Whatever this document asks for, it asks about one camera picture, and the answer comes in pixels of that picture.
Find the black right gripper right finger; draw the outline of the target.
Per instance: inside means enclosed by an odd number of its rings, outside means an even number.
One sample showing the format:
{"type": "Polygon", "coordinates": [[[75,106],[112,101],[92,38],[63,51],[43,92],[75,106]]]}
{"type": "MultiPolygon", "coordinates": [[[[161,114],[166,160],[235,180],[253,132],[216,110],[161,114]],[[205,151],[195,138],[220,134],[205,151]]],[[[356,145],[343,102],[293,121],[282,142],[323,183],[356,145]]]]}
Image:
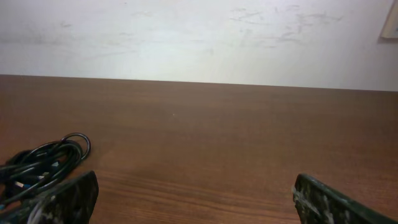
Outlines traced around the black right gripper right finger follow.
{"type": "Polygon", "coordinates": [[[297,176],[292,193],[303,224],[397,224],[307,174],[297,176]]]}

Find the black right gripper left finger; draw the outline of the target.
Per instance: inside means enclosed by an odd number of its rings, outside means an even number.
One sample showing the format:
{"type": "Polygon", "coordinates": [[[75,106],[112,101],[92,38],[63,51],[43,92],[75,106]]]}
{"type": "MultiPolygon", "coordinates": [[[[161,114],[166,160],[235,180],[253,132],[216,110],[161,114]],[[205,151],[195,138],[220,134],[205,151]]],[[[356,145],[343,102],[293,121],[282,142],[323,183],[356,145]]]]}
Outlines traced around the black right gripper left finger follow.
{"type": "Polygon", "coordinates": [[[98,193],[95,172],[85,172],[2,213],[1,224],[86,224],[98,193]]]}

